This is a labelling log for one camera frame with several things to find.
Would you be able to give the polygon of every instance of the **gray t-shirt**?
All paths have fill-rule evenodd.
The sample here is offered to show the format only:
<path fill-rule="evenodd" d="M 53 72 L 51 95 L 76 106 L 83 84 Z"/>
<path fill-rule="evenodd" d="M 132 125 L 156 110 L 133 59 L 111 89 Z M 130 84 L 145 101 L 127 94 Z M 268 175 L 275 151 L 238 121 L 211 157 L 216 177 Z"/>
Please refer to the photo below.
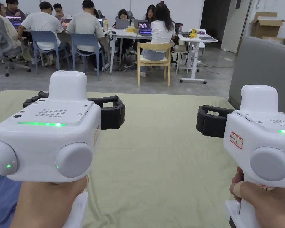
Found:
<path fill-rule="evenodd" d="M 97 38 L 104 37 L 102 26 L 99 23 L 98 19 L 92 14 L 86 12 L 74 15 L 66 30 L 69 33 L 94 34 Z M 78 49 L 88 52 L 94 52 L 95 50 L 94 47 L 82 45 L 79 45 Z"/>

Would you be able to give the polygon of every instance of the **green led light strip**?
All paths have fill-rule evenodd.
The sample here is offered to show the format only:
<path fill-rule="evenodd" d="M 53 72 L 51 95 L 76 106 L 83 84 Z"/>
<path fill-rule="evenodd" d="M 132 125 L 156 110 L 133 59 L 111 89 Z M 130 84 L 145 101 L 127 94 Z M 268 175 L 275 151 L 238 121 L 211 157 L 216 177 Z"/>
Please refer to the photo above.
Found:
<path fill-rule="evenodd" d="M 18 122 L 18 124 L 38 125 L 38 126 L 55 126 L 55 127 L 64 127 L 64 126 L 66 126 L 65 123 Z"/>

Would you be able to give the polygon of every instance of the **white sticker label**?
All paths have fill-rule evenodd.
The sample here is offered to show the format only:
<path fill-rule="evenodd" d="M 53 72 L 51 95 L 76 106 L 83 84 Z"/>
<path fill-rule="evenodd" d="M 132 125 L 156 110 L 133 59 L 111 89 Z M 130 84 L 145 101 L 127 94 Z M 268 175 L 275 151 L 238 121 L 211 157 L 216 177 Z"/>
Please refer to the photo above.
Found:
<path fill-rule="evenodd" d="M 234 132 L 230 134 L 230 141 L 235 144 L 238 148 L 242 149 L 243 147 L 243 139 L 236 135 Z"/>

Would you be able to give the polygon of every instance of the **white wall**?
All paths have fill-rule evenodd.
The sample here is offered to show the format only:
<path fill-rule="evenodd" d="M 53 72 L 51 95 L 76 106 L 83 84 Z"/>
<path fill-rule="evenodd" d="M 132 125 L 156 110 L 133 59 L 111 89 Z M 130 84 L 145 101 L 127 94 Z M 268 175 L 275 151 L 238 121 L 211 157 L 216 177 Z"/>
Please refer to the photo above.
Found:
<path fill-rule="evenodd" d="M 33 13 L 40 11 L 40 0 L 18 0 L 19 9 L 24 13 Z M 46 0 L 52 4 L 62 4 L 65 13 L 74 15 L 82 11 L 82 0 Z M 130 10 L 132 5 L 132 13 L 135 18 L 142 19 L 149 5 L 156 5 L 159 0 L 92 0 L 97 10 L 101 10 L 102 14 L 107 18 L 109 26 L 115 23 L 115 17 L 121 9 Z M 183 23 L 184 30 L 191 28 L 199 28 L 201 12 L 203 8 L 203 0 L 165 0 L 164 1 L 170 12 L 172 20 L 176 23 Z"/>
<path fill-rule="evenodd" d="M 256 12 L 277 12 L 278 17 L 285 20 L 285 0 L 254 0 L 249 14 L 248 24 L 253 21 Z M 247 25 L 245 35 L 249 36 L 251 26 Z M 280 28 L 278 37 L 285 38 L 285 23 Z"/>

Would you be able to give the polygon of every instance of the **hand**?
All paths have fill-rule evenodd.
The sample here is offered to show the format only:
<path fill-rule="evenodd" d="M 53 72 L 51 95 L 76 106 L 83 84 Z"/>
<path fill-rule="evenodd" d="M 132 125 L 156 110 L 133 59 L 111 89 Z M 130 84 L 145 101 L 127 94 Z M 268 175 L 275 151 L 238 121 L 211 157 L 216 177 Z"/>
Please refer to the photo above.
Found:
<path fill-rule="evenodd" d="M 266 191 L 261 187 L 245 182 L 243 170 L 238 167 L 232 179 L 231 194 L 241 202 L 241 198 L 252 204 L 262 228 L 285 228 L 285 188 Z"/>
<path fill-rule="evenodd" d="M 75 198 L 88 184 L 88 177 L 55 185 L 23 182 L 10 228 L 61 228 L 66 223 Z"/>

